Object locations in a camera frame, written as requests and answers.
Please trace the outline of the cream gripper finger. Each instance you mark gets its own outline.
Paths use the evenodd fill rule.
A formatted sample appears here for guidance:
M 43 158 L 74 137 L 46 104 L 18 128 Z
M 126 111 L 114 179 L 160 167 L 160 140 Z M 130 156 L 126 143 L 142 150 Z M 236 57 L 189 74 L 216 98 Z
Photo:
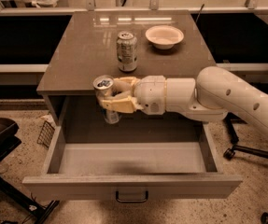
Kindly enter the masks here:
M 136 110 L 142 110 L 143 106 L 137 102 L 137 99 L 132 96 L 121 98 L 117 100 L 100 99 L 99 105 L 109 111 L 116 111 L 120 113 L 133 113 Z
M 116 77 L 113 87 L 116 91 L 133 91 L 139 81 L 137 77 Z

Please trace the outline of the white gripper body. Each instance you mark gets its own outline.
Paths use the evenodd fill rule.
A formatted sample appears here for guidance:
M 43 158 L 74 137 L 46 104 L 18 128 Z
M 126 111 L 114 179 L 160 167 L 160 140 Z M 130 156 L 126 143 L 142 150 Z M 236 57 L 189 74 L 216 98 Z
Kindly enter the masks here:
M 147 115 L 161 115 L 165 112 L 164 76 L 147 76 L 140 79 L 134 88 L 134 97 Z

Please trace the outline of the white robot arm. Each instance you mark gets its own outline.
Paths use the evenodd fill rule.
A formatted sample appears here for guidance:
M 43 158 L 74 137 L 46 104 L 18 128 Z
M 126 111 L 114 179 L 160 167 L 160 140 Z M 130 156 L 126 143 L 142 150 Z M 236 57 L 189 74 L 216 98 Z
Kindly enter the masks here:
M 268 139 L 268 94 L 233 73 L 209 66 L 197 78 L 105 75 L 93 82 L 99 105 L 106 111 L 147 115 L 175 112 L 188 119 L 212 122 L 233 113 Z

